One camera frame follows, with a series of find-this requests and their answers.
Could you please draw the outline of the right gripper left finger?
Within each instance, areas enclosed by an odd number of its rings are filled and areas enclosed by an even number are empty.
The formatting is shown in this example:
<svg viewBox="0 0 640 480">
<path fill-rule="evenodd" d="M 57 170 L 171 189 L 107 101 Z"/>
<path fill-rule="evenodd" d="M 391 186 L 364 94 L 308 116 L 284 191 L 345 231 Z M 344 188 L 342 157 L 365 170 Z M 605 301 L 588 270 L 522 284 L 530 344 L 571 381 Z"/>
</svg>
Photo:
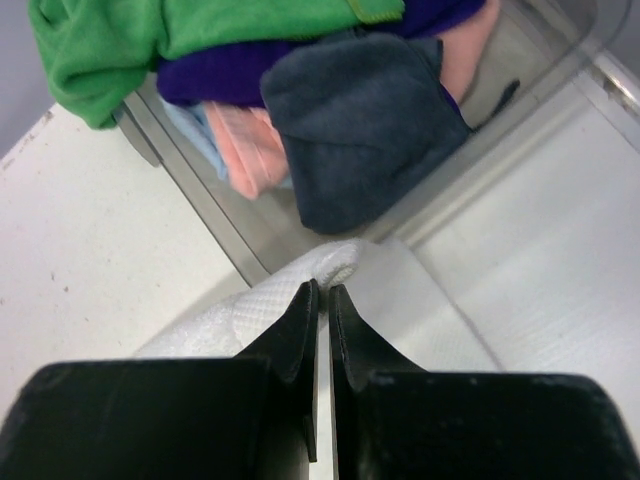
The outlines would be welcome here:
<svg viewBox="0 0 640 480">
<path fill-rule="evenodd" d="M 305 479 L 317 459 L 319 287 L 225 358 L 64 362 L 1 429 L 5 479 Z"/>
</svg>

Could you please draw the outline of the white towel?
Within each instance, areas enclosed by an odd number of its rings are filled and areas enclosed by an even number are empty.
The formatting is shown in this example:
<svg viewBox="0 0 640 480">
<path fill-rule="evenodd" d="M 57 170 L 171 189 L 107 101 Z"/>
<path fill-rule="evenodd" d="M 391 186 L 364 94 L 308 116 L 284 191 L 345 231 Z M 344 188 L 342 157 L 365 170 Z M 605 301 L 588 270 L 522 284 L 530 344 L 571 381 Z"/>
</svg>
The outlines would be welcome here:
<svg viewBox="0 0 640 480">
<path fill-rule="evenodd" d="M 136 355 L 232 356 L 271 326 L 310 279 L 323 292 L 344 285 L 364 320 L 427 370 L 500 368 L 496 355 L 402 243 L 360 239 L 314 248 L 256 286 L 177 319 Z"/>
</svg>

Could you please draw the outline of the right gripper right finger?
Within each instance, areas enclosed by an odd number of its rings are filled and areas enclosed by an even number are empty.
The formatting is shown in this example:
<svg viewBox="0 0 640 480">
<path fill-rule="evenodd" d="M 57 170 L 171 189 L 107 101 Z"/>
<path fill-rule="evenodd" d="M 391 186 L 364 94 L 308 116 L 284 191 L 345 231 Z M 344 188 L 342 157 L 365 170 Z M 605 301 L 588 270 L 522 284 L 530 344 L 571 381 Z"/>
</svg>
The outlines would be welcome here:
<svg viewBox="0 0 640 480">
<path fill-rule="evenodd" d="M 430 372 L 330 291 L 339 479 L 635 479 L 607 393 L 579 375 Z"/>
</svg>

